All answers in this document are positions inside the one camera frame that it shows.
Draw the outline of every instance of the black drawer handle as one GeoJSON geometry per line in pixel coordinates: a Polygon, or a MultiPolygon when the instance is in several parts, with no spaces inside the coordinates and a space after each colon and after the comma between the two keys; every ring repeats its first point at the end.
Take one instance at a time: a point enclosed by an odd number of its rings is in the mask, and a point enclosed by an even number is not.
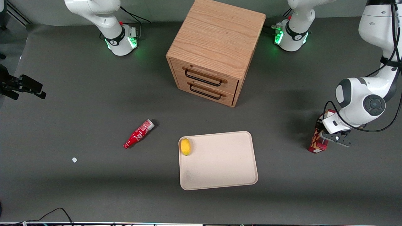
{"type": "Polygon", "coordinates": [[[215,99],[215,100],[219,100],[222,97],[222,94],[220,94],[219,97],[214,97],[214,96],[211,96],[209,94],[206,94],[206,93],[200,92],[198,90],[192,89],[192,87],[193,87],[193,84],[190,85],[190,90],[191,91],[196,92],[196,93],[201,94],[201,95],[204,95],[206,97],[209,97],[209,98],[212,98],[212,99],[215,99]]]}
{"type": "Polygon", "coordinates": [[[203,79],[200,79],[200,78],[197,78],[197,77],[188,75],[187,72],[189,72],[189,70],[186,69],[186,71],[184,72],[184,74],[186,75],[186,77],[191,78],[191,79],[194,79],[194,80],[197,80],[197,81],[200,81],[200,82],[203,82],[203,83],[207,83],[208,85],[220,86],[220,85],[222,85],[222,82],[223,82],[222,80],[221,80],[218,84],[213,83],[213,82],[208,82],[208,81],[206,81],[206,80],[203,80],[203,79]]]}

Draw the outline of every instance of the wood grain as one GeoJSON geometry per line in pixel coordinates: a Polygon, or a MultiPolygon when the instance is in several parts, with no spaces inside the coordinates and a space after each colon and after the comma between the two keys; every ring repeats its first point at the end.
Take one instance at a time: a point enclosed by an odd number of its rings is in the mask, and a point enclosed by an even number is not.
{"type": "Polygon", "coordinates": [[[265,14],[196,0],[167,56],[244,79],[265,14]]]}

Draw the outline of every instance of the gray wall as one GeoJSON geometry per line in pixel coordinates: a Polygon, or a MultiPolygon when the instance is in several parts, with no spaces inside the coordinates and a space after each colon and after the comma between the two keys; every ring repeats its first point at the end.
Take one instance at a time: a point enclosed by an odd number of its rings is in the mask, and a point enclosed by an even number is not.
{"type": "MultiPolygon", "coordinates": [[[[26,17],[37,24],[66,26],[89,25],[89,21],[72,14],[64,0],[9,0],[26,17]]],[[[218,0],[227,4],[265,13],[282,15],[289,7],[286,0],[218,0]]],[[[183,21],[194,0],[121,0],[128,11],[151,21],[183,21]]],[[[361,16],[366,0],[338,0],[315,8],[317,17],[361,16]]],[[[123,11],[115,13],[123,22],[133,21],[123,11]]]]}

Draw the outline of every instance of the wooden cabinet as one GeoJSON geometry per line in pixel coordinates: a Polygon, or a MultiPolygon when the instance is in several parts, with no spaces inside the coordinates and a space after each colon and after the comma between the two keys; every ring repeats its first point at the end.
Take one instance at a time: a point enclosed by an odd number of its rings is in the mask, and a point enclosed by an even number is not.
{"type": "Polygon", "coordinates": [[[195,0],[166,58],[179,89],[234,107],[265,14],[195,0]]]}

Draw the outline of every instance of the red bottle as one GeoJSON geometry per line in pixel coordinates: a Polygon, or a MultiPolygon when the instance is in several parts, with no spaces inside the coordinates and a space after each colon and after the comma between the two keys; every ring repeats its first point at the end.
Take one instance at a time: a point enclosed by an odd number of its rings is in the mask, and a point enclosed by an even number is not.
{"type": "Polygon", "coordinates": [[[154,124],[151,120],[147,119],[138,129],[136,129],[130,136],[130,139],[123,145],[124,148],[129,148],[131,145],[140,141],[152,128],[154,124]]]}

